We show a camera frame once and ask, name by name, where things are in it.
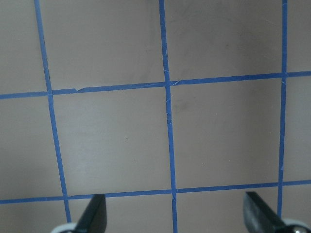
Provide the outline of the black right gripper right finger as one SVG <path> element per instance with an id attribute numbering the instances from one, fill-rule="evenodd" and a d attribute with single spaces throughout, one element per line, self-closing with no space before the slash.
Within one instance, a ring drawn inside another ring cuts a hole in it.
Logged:
<path id="1" fill-rule="evenodd" d="M 287 233 L 288 227 L 256 193 L 243 197 L 243 220 L 249 233 Z"/>

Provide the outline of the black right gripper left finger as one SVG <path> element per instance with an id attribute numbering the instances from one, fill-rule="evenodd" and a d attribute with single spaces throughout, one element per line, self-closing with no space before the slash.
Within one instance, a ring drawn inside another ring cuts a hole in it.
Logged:
<path id="1" fill-rule="evenodd" d="M 92 197 L 76 227 L 76 233 L 104 233 L 107 227 L 105 194 Z"/>

